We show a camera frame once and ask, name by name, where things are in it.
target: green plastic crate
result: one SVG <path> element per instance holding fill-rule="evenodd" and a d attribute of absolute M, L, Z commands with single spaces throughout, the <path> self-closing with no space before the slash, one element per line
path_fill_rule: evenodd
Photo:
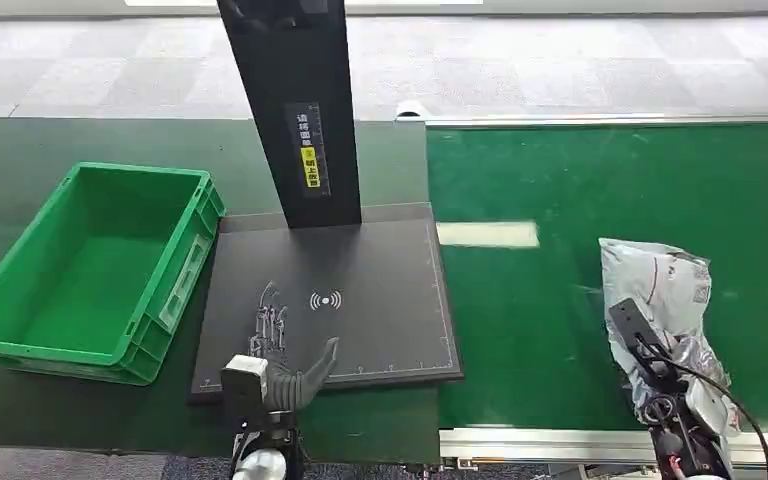
<path fill-rule="evenodd" d="M 76 165 L 0 263 L 0 362 L 151 383 L 224 214 L 207 172 Z"/>

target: package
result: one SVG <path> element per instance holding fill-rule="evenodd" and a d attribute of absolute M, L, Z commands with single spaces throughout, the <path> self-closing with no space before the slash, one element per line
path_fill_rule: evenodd
<path fill-rule="evenodd" d="M 608 341 L 614 360 L 628 375 L 638 419 L 642 421 L 641 409 L 655 392 L 644 382 L 641 367 L 626 349 L 608 314 L 611 306 L 626 298 L 634 299 L 675 362 L 728 386 L 730 379 L 703 330 L 703 315 L 711 297 L 709 261 L 658 243 L 600 238 L 599 245 Z M 692 375 L 684 377 L 689 385 L 688 407 L 715 432 L 738 434 L 734 404 L 704 381 Z"/>

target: black cable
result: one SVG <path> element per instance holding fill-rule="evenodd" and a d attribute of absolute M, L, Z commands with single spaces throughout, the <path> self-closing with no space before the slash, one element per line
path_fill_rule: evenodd
<path fill-rule="evenodd" d="M 752 425 L 752 429 L 755 430 L 755 434 L 758 435 L 758 440 L 761 442 L 761 449 L 764 450 L 764 461 L 767 464 L 767 480 L 768 480 L 768 445 L 767 445 L 767 439 L 764 438 L 764 432 L 761 431 L 761 427 L 758 425 L 758 422 L 755 421 L 754 418 L 752 418 L 752 415 L 749 415 L 749 412 L 744 408 L 743 404 L 740 403 L 734 396 L 731 394 L 731 392 L 728 391 L 725 387 L 714 381 L 712 378 L 708 377 L 707 375 L 704 375 L 702 373 L 697 372 L 696 370 L 693 370 L 692 368 L 685 367 L 684 365 L 680 365 L 671 359 L 661 355 L 657 350 L 655 350 L 654 347 L 649 345 L 646 342 L 641 342 L 643 346 L 649 350 L 649 353 L 655 356 L 658 360 L 666 363 L 667 365 L 671 365 L 676 370 L 680 370 L 685 373 L 689 373 L 693 375 L 694 377 L 699 378 L 700 380 L 704 380 L 707 384 L 711 385 L 712 387 L 716 388 L 720 391 L 723 395 L 729 398 L 729 400 L 732 401 L 732 403 L 737 406 L 737 409 L 740 410 L 741 413 L 743 413 L 743 416 L 746 417 L 746 420 L 749 421 L 749 423 Z"/>
<path fill-rule="evenodd" d="M 237 448 L 234 449 L 234 454 L 231 456 L 231 468 L 228 473 L 228 480 L 233 480 L 234 474 L 237 473 L 237 462 L 240 461 L 240 456 L 243 454 L 243 450 L 246 449 L 246 435 L 248 429 L 243 424 L 243 430 L 238 433 L 240 435 L 240 441 L 237 443 Z"/>

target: black vertical stand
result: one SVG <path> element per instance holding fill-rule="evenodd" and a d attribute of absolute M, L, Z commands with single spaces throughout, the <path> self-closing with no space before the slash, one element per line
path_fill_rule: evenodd
<path fill-rule="evenodd" d="M 290 228 L 361 223 L 343 0 L 219 0 Z"/>

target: label sticker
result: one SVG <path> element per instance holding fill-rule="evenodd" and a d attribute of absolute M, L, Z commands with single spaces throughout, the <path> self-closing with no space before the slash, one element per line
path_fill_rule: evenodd
<path fill-rule="evenodd" d="M 286 106 L 286 113 L 293 143 L 299 152 L 299 180 L 305 197 L 330 196 L 319 104 L 291 103 Z"/>

